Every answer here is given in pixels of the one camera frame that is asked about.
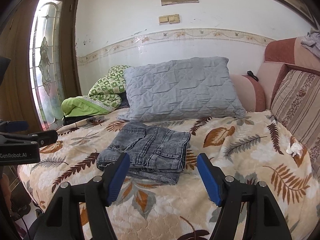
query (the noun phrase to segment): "beige blanket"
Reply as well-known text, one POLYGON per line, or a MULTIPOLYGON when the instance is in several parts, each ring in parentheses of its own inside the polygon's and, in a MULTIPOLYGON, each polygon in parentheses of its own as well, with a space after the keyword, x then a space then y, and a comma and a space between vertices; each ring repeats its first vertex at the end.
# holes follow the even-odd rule
MULTIPOLYGON (((40 163, 19 167, 21 181, 43 210, 61 182, 75 185, 102 174, 95 161, 125 124, 116 118, 126 111, 61 128, 58 141, 41 149, 40 163)), ((312 232, 320 217, 320 190, 312 175, 309 153, 304 147, 298 152, 301 156, 286 153, 299 143, 270 111, 247 113, 243 119, 207 117, 158 125, 192 133, 186 168, 175 186, 126 178, 117 201, 107 208, 119 240, 209 239, 220 208, 209 200, 197 170, 196 157, 202 152, 213 165, 241 182, 264 180, 293 240, 306 239, 312 232)), ((84 234, 90 239, 85 204, 80 207, 84 234)), ((245 217, 246 204, 235 239, 242 239, 245 217)))

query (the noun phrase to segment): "bright green fabric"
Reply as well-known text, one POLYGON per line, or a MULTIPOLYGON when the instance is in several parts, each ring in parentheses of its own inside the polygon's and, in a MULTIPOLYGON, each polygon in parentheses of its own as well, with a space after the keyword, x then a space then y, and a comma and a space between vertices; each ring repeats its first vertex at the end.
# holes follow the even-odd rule
POLYGON ((121 104, 120 93, 125 92, 123 70, 126 65, 113 66, 108 75, 100 78, 90 89, 88 96, 65 99, 61 108, 66 117, 108 114, 121 104))

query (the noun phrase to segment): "yellowed light switch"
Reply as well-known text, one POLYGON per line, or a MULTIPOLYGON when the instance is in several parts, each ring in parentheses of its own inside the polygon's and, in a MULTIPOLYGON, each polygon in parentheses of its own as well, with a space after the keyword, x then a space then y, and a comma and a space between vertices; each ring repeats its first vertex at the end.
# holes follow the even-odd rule
POLYGON ((179 23, 180 17, 179 14, 173 14, 173 15, 165 15, 159 17, 159 24, 174 24, 179 23))
POLYGON ((159 17, 159 23, 167 23, 168 22, 168 17, 167 16, 160 16, 159 17))

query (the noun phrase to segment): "door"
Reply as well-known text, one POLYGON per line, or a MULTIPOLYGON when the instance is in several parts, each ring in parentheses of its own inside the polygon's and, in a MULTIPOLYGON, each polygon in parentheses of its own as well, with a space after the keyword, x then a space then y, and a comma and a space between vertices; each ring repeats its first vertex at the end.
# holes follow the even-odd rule
POLYGON ((62 126, 62 101, 80 95, 75 4, 76 0, 24 0, 1 34, 0 54, 12 61, 0 88, 0 103, 7 105, 7 120, 28 121, 28 132, 62 126))

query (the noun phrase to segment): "blue-gray quilted pillow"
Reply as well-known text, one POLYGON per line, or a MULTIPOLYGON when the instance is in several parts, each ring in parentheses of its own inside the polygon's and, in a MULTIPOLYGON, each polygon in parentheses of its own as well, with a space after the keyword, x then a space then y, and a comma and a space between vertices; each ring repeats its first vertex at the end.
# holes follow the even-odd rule
POLYGON ((124 70, 130 109, 119 118, 140 122, 201 117, 243 118, 225 57, 194 57, 124 70))

